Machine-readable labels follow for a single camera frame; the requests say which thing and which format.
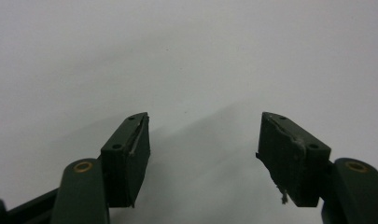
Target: white surface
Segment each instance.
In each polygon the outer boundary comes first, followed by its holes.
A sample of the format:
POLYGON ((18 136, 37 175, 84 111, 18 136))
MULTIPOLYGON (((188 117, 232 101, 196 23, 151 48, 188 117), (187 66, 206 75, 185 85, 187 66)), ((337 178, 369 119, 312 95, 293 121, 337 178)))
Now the white surface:
POLYGON ((112 223, 321 223, 255 159, 285 115, 378 169, 378 2, 0 1, 0 198, 10 209, 97 157, 131 114, 152 154, 112 223))

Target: white background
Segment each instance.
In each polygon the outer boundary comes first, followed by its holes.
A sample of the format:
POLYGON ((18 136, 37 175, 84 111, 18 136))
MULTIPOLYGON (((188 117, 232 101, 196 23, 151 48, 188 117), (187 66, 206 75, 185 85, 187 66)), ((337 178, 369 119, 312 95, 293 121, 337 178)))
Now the white background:
POLYGON ((378 169, 376 1, 0 1, 0 198, 11 209, 150 115, 112 223, 322 223, 255 158, 260 115, 378 169))

